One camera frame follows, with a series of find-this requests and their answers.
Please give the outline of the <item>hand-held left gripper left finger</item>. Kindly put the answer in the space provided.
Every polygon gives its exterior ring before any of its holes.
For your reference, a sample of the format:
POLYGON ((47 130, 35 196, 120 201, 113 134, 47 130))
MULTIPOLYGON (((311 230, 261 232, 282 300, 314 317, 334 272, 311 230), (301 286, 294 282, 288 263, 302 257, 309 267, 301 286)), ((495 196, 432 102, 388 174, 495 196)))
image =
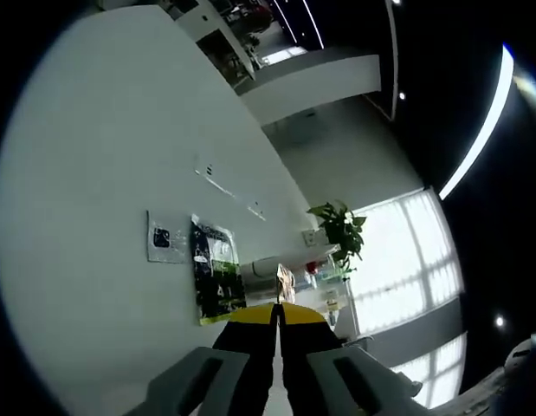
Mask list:
POLYGON ((212 347, 198 347, 148 383, 130 415, 261 415, 273 381, 278 306, 232 313, 212 347))

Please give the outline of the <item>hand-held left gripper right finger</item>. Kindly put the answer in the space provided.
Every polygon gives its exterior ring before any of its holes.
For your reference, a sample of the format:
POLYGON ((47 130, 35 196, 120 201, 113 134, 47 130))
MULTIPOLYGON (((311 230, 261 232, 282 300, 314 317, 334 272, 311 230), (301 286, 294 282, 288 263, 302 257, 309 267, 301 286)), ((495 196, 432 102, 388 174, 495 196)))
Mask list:
POLYGON ((318 312, 280 306, 283 384, 294 415, 427 415, 421 385, 362 348, 345 347, 318 312))

